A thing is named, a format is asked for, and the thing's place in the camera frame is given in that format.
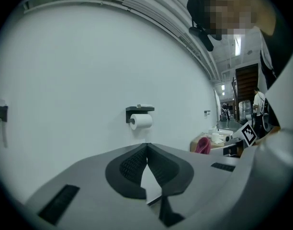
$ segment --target ceiling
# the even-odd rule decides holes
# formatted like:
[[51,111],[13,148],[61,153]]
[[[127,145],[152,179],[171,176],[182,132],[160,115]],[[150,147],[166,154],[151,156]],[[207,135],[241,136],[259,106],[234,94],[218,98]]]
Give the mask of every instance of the ceiling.
[[[224,35],[221,41],[212,37],[210,40],[214,50],[208,52],[200,40],[189,34],[191,17],[186,9],[188,0],[23,0],[24,13],[47,6],[66,3],[93,3],[128,10],[151,21],[173,36],[194,57],[197,65],[201,66],[209,79],[214,83],[220,100],[231,100],[233,91],[231,81],[235,68],[249,65],[259,60],[261,38],[259,29],[251,29],[241,39],[241,52],[235,56],[235,40],[233,36]],[[225,96],[222,95],[221,85],[225,85]]]

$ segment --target staircase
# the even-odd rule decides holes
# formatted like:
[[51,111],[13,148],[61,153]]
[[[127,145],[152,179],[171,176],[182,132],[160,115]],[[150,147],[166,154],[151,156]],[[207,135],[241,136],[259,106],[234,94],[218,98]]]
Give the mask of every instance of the staircase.
[[236,69],[236,79],[232,82],[237,118],[239,121],[239,103],[249,100],[254,102],[254,88],[258,85],[258,64]]

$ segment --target black slot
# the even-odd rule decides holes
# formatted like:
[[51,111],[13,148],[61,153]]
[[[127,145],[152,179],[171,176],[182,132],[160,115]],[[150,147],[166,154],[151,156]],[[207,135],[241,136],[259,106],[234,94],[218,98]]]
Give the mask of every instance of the black slot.
[[57,193],[57,195],[39,212],[38,216],[55,225],[62,214],[66,211],[78,191],[79,187],[77,186],[65,185]]
[[233,172],[235,169],[235,166],[233,165],[227,165],[222,163],[213,163],[211,166],[220,170],[230,171],[230,172]]

